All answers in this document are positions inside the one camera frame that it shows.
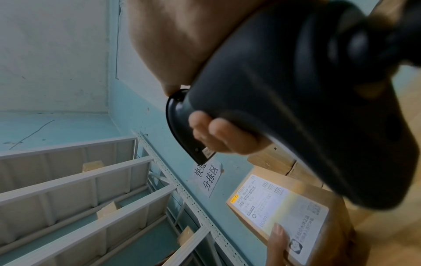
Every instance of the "yellow logo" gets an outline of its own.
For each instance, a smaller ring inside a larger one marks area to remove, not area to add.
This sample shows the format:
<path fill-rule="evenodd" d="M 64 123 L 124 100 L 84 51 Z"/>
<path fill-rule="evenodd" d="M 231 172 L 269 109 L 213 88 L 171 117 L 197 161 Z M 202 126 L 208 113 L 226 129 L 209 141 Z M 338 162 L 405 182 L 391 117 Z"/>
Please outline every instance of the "yellow logo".
<path fill-rule="evenodd" d="M 236 194 L 236 195 L 232 198 L 231 203 L 235 203 L 235 202 L 237 201 L 237 199 L 238 199 L 238 194 Z"/>

